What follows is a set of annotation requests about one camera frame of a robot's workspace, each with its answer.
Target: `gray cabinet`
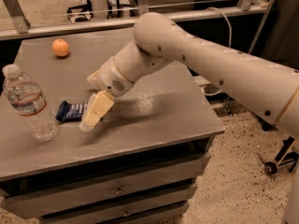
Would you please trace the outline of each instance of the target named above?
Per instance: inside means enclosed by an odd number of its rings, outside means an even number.
[[[53,56],[51,37],[23,41],[16,59],[40,83],[53,111],[64,99],[88,100],[92,88],[85,77],[132,40],[132,29],[63,38],[71,48],[66,59]],[[53,140],[38,143],[3,95],[0,110],[0,205],[41,223],[150,223],[179,216],[205,171],[214,136],[223,133],[180,63],[142,78],[90,133],[66,123]]]

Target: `cable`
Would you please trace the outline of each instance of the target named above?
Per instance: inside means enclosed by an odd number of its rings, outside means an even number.
[[[229,29],[229,39],[228,39],[228,47],[230,48],[232,46],[232,36],[233,36],[233,30],[232,30],[232,25],[231,23],[229,22],[228,18],[226,17],[226,15],[218,8],[216,7],[209,7],[208,10],[215,10],[215,11],[218,11],[222,16],[223,18],[226,20],[226,23],[228,25],[228,29]],[[219,94],[222,92],[222,90],[218,90],[214,93],[206,93],[205,92],[205,89],[202,89],[203,93],[205,96],[214,96],[216,94]]]
[[[227,22],[227,25],[228,25],[228,29],[229,29],[229,40],[228,40],[228,47],[230,48],[232,46],[232,35],[233,35],[233,31],[232,31],[232,25],[231,23],[229,22],[228,18],[226,17],[226,15],[218,8],[215,8],[215,7],[209,7],[208,10],[215,10],[215,11],[218,11],[222,16],[223,18],[226,20]]]

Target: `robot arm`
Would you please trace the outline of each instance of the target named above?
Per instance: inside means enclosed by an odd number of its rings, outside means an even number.
[[[88,80],[114,96],[144,75],[177,60],[232,96],[269,124],[299,139],[299,73],[186,33],[164,15],[147,13],[135,23],[135,42]]]

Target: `drawer handle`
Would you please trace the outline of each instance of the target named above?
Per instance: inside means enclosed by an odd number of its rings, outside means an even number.
[[[129,217],[131,215],[131,213],[129,213],[127,210],[124,211],[123,216],[124,217]]]
[[[118,196],[120,196],[123,193],[124,193],[124,190],[122,190],[120,186],[117,186],[117,190],[116,190],[115,194],[118,195]]]

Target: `table top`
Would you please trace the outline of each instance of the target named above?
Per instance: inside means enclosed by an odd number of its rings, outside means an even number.
[[[86,103],[98,90],[86,81],[109,57],[133,40],[132,28],[63,35],[70,54],[58,59],[58,37],[22,42],[15,63],[35,78],[56,114],[59,104]],[[89,133],[77,122],[60,125],[51,141],[36,141],[4,95],[0,97],[0,181],[223,133],[220,120],[185,65],[172,62],[142,77],[116,98],[104,120]]]

